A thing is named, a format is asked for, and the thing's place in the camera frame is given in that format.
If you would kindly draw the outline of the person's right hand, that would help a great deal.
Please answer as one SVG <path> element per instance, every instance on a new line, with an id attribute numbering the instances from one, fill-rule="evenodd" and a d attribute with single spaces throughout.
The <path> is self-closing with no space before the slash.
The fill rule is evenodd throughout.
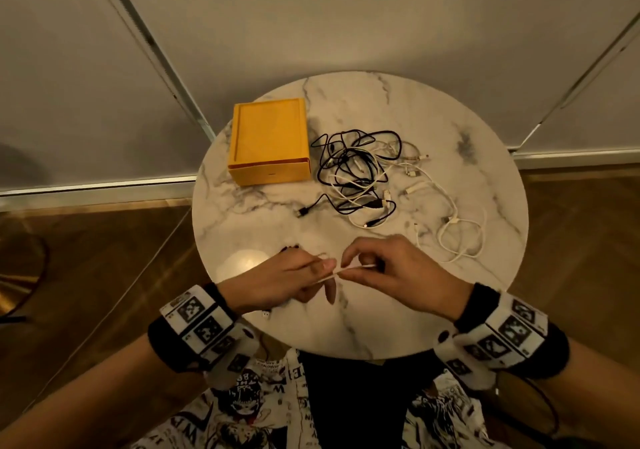
<path id="1" fill-rule="evenodd" d="M 385 275 L 385 286 L 368 287 L 450 322 L 460 318 L 474 289 L 402 235 L 358 237 L 344 251 L 341 267 L 376 269 Z"/>

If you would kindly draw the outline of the person's left hand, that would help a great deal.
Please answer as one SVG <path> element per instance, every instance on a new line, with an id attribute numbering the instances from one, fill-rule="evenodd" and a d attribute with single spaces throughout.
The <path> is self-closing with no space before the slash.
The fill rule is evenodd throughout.
<path id="1" fill-rule="evenodd" d="M 322 290 L 333 304 L 337 266 L 334 258 L 322 258 L 298 246 L 286 247 L 256 267 L 217 283 L 217 287 L 228 307 L 239 316 L 268 311 L 290 300 L 306 304 Z"/>

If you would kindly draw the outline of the person's right forearm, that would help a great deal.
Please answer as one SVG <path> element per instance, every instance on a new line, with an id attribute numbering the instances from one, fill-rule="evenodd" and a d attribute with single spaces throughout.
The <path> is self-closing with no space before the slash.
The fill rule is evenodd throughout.
<path id="1" fill-rule="evenodd" d="M 568 342 L 563 371 L 540 380 L 540 387 L 605 443 L 640 449 L 640 373 L 571 338 Z"/>

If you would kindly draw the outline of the person's left forearm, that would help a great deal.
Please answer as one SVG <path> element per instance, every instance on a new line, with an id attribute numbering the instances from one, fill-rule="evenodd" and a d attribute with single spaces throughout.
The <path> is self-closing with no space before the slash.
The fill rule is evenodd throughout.
<path id="1" fill-rule="evenodd" d="M 175 373 L 142 335 L 0 431 L 0 449 L 126 447 L 197 397 L 201 373 Z"/>

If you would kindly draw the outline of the black wristband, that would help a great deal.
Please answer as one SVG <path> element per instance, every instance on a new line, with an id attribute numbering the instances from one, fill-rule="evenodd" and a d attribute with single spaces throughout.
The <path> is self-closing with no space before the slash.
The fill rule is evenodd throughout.
<path id="1" fill-rule="evenodd" d="M 494 290 L 484 284 L 475 284 L 462 315 L 454 323 L 458 332 L 468 333 L 484 323 L 497 307 L 501 292 L 503 291 Z M 568 337 L 553 322 L 549 322 L 546 339 L 530 358 L 499 371 L 507 371 L 529 379 L 549 379 L 563 371 L 569 359 Z"/>
<path id="2" fill-rule="evenodd" d="M 190 287 L 160 313 L 148 328 L 148 340 L 174 372 L 208 372 L 237 344 L 238 317 L 214 283 Z"/>

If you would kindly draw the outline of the black garment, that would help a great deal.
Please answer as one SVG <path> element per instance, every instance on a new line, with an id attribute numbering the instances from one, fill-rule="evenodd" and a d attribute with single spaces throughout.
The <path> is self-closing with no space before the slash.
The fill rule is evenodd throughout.
<path id="1" fill-rule="evenodd" d="M 444 365 L 428 350 L 382 365 L 300 351 L 321 449 L 401 449 L 407 409 Z"/>

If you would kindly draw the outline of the yellow cardboard box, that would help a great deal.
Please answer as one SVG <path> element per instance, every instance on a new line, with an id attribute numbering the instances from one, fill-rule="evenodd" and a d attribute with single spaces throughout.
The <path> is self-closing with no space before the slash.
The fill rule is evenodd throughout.
<path id="1" fill-rule="evenodd" d="M 243 187 L 311 180 L 305 100 L 236 104 L 227 168 Z"/>

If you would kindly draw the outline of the white printed garment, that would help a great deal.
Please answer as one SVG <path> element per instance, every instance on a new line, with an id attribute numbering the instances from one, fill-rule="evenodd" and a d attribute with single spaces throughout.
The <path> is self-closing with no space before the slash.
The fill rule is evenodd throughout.
<path id="1" fill-rule="evenodd" d="M 208 389 L 131 449 L 321 449 L 300 351 L 252 360 L 227 390 Z M 478 399 L 444 371 L 407 409 L 401 449 L 510 449 L 492 440 Z"/>

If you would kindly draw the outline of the gold metal stool base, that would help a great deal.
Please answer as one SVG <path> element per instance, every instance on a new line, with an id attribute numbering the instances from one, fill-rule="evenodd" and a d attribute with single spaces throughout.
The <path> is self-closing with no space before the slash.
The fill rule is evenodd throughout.
<path id="1" fill-rule="evenodd" d="M 0 325 L 28 321 L 19 310 L 46 278 L 51 262 L 47 242 L 38 235 L 0 236 Z"/>

